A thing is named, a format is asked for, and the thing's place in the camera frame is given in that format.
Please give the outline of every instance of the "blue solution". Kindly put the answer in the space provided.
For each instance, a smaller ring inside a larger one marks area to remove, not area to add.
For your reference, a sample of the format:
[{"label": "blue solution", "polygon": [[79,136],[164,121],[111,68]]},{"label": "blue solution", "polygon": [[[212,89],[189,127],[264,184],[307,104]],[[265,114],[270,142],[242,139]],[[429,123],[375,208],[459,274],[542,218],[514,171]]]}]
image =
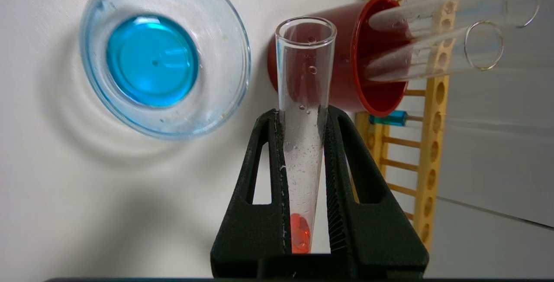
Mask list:
[{"label": "blue solution", "polygon": [[138,16],[110,36],[106,60],[119,89],[136,102],[168,107],[182,100],[198,75],[192,38],[176,22]]}]

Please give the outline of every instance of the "yellow rack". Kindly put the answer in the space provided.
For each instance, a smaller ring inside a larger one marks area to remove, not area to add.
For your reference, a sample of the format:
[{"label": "yellow rack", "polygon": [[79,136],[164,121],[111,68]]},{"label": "yellow rack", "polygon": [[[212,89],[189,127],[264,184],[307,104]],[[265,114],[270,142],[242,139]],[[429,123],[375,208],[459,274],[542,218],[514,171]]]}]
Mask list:
[{"label": "yellow rack", "polygon": [[[453,23],[442,23],[449,19],[454,20],[454,14],[441,12],[436,16],[440,17],[435,21],[437,27],[453,26]],[[447,68],[450,61],[451,48],[439,45],[428,61],[431,70],[441,69],[438,58],[447,62],[442,63]],[[417,172],[417,189],[413,190],[401,185],[389,184],[393,191],[414,197],[414,212],[406,212],[406,216],[413,221],[414,229],[425,247],[430,250],[431,236],[433,233],[433,220],[435,214],[435,200],[437,197],[437,185],[439,180],[439,169],[441,168],[441,148],[443,146],[444,116],[447,108],[449,77],[429,78],[425,90],[407,90],[405,96],[425,97],[424,114],[420,120],[422,126],[421,141],[404,140],[389,136],[390,126],[381,124],[370,124],[367,113],[356,114],[356,128],[366,142],[372,157],[380,168],[383,177],[386,179],[387,166],[402,168]],[[407,164],[388,159],[388,145],[409,146],[419,149],[419,164]]]}]

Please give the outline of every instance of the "red liquid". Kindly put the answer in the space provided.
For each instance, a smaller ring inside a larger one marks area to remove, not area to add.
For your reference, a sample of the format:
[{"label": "red liquid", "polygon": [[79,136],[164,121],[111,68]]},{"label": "red liquid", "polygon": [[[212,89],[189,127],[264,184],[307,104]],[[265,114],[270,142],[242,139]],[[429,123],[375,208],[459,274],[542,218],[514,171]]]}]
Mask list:
[{"label": "red liquid", "polygon": [[306,219],[299,214],[290,216],[290,238],[293,254],[307,254],[311,249],[310,226]]}]

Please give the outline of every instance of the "red cup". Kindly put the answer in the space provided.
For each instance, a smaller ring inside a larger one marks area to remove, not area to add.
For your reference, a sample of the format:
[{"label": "red cup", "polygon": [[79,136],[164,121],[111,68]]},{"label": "red cup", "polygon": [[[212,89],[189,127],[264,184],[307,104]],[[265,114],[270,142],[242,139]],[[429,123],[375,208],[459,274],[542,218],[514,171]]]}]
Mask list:
[{"label": "red cup", "polygon": [[[367,23],[373,14],[396,6],[395,0],[370,0],[310,14],[328,19],[338,30],[329,96],[333,106],[384,117],[400,104],[407,82],[373,83],[358,74],[363,73],[368,60],[409,43],[406,35],[398,38],[398,35],[378,32]],[[269,45],[267,70],[271,84],[277,90],[275,37]]]}]

